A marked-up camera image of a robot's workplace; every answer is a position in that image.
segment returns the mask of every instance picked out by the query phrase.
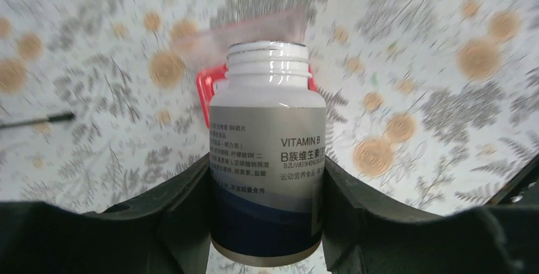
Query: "dark blue label section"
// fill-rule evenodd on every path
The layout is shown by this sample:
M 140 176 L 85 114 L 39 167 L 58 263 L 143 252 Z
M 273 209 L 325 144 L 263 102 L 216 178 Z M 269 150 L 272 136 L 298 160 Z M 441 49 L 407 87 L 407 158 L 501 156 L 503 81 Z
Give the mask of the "dark blue label section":
M 322 237 L 311 235 L 312 214 L 265 207 L 230 193 L 216 182 L 212 238 L 235 253 L 278 257 L 309 249 Z

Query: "black object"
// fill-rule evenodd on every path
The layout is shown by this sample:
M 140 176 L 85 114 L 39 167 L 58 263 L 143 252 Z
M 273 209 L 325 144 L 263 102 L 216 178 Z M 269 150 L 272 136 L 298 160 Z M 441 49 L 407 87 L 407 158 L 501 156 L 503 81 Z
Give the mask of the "black object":
M 205 273 L 208 156 L 104 213 L 0 203 L 0 273 Z M 336 274 L 538 273 L 539 209 L 439 217 L 393 200 L 326 158 L 324 256 Z
M 61 114 L 50 115 L 45 118 L 38 118 L 34 120 L 18 121 L 16 123 L 5 123 L 0 125 L 0 130 L 7 128 L 15 128 L 22 126 L 30 126 L 38 123 L 58 123 L 60 121 L 70 121 L 75 119 L 75 114 L 72 112 L 66 112 Z

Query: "tablecloth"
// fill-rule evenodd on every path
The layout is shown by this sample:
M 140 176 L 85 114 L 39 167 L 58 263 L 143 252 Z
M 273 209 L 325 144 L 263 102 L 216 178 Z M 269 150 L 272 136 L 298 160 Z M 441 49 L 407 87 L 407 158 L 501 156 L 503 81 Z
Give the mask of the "tablecloth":
M 208 152 L 194 75 L 170 41 L 303 8 L 327 154 L 438 214 L 480 205 L 539 150 L 539 0 L 0 0 L 0 198 L 101 211 Z M 325 273 L 322 250 L 257 269 Z

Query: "table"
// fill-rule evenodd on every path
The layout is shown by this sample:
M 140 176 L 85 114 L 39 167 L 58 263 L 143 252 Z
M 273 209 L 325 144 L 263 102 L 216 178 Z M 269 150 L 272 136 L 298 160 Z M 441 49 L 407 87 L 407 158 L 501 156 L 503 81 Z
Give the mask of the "table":
M 0 132 L 0 199 L 101 211 L 208 151 L 171 39 L 292 7 L 328 105 L 327 154 L 437 214 L 480 205 L 539 150 L 538 0 L 1 0 L 0 119 L 74 123 Z M 321 248 L 256 269 L 322 273 Z

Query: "bottle label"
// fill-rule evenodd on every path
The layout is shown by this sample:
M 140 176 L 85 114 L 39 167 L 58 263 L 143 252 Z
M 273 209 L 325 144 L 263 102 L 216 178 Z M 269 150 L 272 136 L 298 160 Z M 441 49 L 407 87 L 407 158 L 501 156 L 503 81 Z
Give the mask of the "bottle label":
M 324 148 L 325 108 L 211 106 L 214 241 L 257 257 L 316 245 Z

